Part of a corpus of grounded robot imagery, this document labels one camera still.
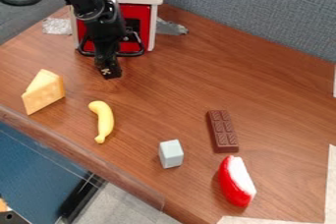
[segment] blue cabinet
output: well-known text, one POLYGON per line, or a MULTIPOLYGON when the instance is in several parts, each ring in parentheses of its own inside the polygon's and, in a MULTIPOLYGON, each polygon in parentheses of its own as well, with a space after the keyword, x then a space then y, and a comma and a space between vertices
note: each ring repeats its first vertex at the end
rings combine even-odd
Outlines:
POLYGON ((55 223, 87 171, 0 123, 0 194, 33 224, 55 223))

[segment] toy banana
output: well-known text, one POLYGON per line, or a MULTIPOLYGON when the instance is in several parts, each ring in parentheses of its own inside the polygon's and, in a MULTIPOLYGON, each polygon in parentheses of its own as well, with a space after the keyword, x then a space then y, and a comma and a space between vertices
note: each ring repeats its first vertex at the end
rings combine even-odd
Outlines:
POLYGON ((90 102, 88 108, 98 115, 98 132, 95 138, 98 143, 104 143, 105 138, 112 133, 114 127, 113 113, 110 106, 103 101, 90 102))

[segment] floor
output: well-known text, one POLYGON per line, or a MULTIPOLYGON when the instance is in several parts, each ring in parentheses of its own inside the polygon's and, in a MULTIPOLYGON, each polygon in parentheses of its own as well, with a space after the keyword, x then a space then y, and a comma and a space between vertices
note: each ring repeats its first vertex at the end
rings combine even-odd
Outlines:
POLYGON ((177 220, 107 184, 99 190, 74 224, 178 224, 177 220))

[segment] cheese wedge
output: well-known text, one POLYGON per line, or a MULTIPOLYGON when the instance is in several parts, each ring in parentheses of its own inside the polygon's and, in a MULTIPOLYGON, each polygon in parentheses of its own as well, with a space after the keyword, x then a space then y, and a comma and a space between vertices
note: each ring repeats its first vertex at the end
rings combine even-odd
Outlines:
POLYGON ((40 70, 22 95, 30 115, 65 96, 63 79, 46 70, 40 70))

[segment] red and white object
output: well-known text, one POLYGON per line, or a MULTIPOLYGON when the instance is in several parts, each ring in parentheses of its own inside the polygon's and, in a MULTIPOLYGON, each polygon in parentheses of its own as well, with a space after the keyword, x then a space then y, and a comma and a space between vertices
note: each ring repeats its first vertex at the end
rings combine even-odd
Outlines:
POLYGON ((256 189, 241 157, 226 157, 219 167, 219 183, 231 203, 246 207, 256 195, 256 189))
MULTIPOLYGON (((151 51, 155 44, 157 7, 163 0, 118 0, 121 13, 126 21, 127 27, 134 28, 143 43, 145 51, 151 51)), ((79 42, 85 35, 86 28, 82 21, 77 21, 72 15, 72 29, 75 40, 75 47, 79 47, 79 42)), ((94 46, 88 41, 84 46, 84 51, 93 51, 94 46)), ((139 46, 135 41, 121 42, 121 51, 138 51, 139 46)))

